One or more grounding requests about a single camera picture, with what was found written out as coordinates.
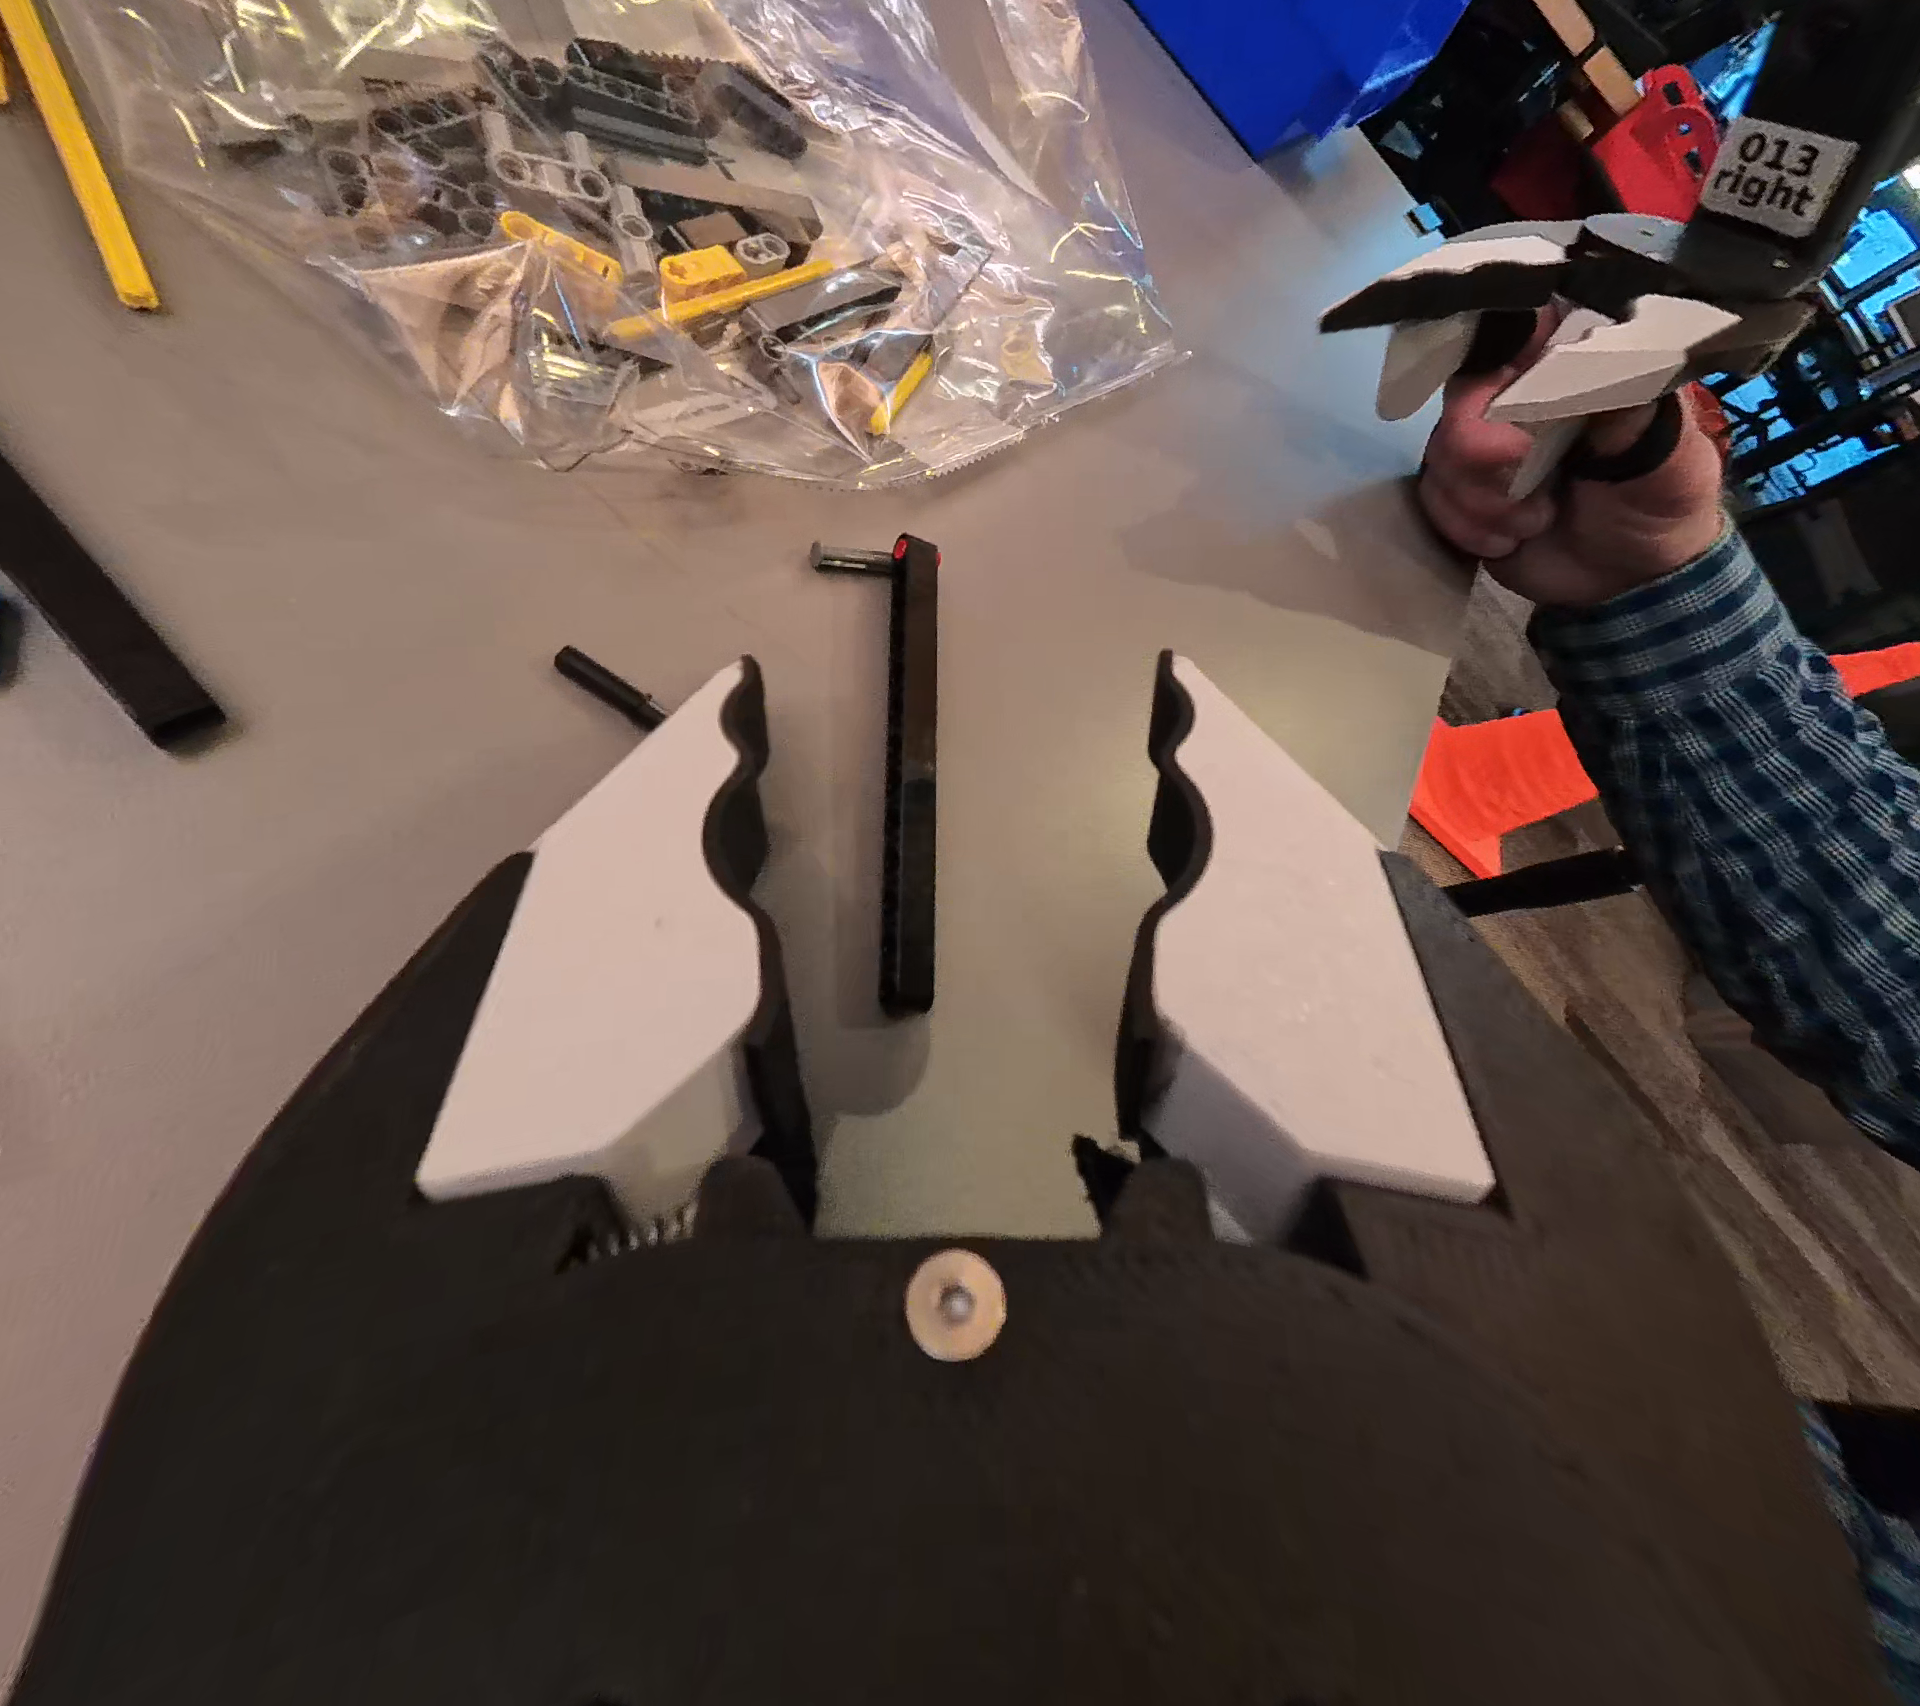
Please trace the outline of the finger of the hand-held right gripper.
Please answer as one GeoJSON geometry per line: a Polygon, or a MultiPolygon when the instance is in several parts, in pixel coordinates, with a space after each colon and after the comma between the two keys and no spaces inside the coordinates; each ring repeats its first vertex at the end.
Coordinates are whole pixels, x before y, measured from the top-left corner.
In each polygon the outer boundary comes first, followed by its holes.
{"type": "Polygon", "coordinates": [[[1528,434],[1526,456],[1506,481],[1506,502],[1536,494],[1596,413],[1666,397],[1691,357],[1737,328],[1741,322],[1734,310],[1666,295],[1632,302],[1626,322],[1590,308],[1563,316],[1539,361],[1490,408],[1490,420],[1528,434]]]}
{"type": "Polygon", "coordinates": [[[1516,361],[1565,262],[1570,228],[1476,228],[1356,287],[1318,328],[1385,328],[1374,415],[1407,420],[1453,375],[1516,361]]]}

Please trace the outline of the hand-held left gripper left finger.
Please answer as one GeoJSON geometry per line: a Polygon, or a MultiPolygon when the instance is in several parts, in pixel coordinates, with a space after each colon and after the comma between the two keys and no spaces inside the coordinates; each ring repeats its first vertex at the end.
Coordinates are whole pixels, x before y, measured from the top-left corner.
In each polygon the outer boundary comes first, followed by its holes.
{"type": "Polygon", "coordinates": [[[762,676],[724,665],[529,848],[453,1082],[423,1200],[590,1177],[622,1211],[683,1211],[760,1153],[817,1206],[766,866],[762,676]]]}

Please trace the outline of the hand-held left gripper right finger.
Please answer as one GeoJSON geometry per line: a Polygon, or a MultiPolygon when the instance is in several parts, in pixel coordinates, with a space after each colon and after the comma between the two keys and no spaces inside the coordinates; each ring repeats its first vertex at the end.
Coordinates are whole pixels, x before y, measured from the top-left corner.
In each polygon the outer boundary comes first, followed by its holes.
{"type": "Polygon", "coordinates": [[[1163,891],[1123,982],[1121,1138],[1187,1163],[1227,1244],[1279,1244],[1324,1186],[1486,1201],[1496,1173],[1374,834],[1176,653],[1145,758],[1163,891]]]}

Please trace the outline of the long black lego beam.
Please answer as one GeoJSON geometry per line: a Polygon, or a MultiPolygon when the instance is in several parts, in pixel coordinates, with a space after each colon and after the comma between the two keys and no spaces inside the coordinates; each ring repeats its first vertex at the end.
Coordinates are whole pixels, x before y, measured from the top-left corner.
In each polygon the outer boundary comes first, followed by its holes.
{"type": "Polygon", "coordinates": [[[925,1015],[935,981],[939,552],[900,534],[886,599],[879,1007],[925,1015]]]}

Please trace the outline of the black lego pin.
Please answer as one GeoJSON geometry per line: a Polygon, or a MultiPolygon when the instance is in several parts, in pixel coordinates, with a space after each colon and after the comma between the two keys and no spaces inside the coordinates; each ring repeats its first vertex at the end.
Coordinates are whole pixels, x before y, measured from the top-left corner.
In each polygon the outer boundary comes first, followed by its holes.
{"type": "Polygon", "coordinates": [[[553,653],[553,671],[565,686],[590,693],[590,701],[603,705],[607,711],[631,723],[635,734],[650,734],[669,721],[665,708],[650,693],[644,693],[603,661],[590,660],[577,645],[562,645],[553,653]]]}

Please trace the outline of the short black lego beam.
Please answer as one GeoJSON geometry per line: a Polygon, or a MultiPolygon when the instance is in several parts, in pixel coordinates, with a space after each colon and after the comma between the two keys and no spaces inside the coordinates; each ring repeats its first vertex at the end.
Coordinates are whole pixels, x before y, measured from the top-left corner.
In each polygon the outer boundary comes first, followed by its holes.
{"type": "Polygon", "coordinates": [[[52,627],[146,743],[179,751],[228,723],[221,705],[9,460],[3,579],[52,627]]]}

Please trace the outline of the clear bag of lego parts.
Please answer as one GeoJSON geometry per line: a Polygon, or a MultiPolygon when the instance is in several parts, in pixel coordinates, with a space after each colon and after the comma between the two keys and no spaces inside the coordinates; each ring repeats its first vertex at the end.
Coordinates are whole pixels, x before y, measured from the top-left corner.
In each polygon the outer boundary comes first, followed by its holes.
{"type": "Polygon", "coordinates": [[[44,0],[117,159],[547,471],[964,471],[1180,361],[1073,0],[44,0]]]}

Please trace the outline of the long yellow lego beam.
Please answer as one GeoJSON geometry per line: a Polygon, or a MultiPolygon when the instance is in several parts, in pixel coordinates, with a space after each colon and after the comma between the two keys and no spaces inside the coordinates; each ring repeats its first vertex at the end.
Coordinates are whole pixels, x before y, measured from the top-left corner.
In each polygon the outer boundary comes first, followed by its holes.
{"type": "Polygon", "coordinates": [[[37,0],[3,0],[3,39],[63,163],[111,295],[127,310],[160,310],[160,291],[111,186],[76,90],[37,0]]]}

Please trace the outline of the person's right hand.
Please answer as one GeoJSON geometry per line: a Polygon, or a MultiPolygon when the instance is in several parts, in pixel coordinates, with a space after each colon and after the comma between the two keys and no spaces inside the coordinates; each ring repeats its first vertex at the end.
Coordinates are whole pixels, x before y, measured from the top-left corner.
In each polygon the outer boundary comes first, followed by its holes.
{"type": "Polygon", "coordinates": [[[1724,534],[1724,460],[1692,386],[1603,413],[1548,475],[1511,499],[1528,439],[1486,415],[1511,368],[1450,377],[1415,481],[1427,528],[1536,607],[1593,611],[1692,564],[1724,534]]]}

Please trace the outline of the red plastic part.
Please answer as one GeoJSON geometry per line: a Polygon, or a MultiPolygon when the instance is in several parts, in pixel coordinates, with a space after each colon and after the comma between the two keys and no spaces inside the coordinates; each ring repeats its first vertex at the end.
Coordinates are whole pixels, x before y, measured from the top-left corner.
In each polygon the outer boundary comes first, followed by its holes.
{"type": "Polygon", "coordinates": [[[1593,160],[1626,212],[1686,223],[1699,202],[1724,125],[1686,66],[1657,66],[1641,99],[1593,140],[1593,160]]]}

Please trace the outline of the orange plastic object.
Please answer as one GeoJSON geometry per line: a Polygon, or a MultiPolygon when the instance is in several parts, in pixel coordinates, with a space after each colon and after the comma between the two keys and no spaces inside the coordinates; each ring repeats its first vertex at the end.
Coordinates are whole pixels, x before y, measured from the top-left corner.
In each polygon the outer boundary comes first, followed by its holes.
{"type": "Polygon", "coordinates": [[[1407,819],[1472,877],[1501,877],[1503,838],[1596,802],[1559,711],[1485,723],[1435,721],[1407,819]]]}

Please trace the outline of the blue plaid shirt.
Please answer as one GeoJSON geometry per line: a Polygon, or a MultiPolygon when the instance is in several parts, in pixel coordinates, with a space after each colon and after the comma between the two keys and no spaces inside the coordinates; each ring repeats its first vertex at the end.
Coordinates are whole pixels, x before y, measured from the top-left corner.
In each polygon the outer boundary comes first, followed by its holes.
{"type": "Polygon", "coordinates": [[[1798,1420],[1886,1679],[1915,1703],[1915,1412],[1798,1402],[1798,1420]]]}

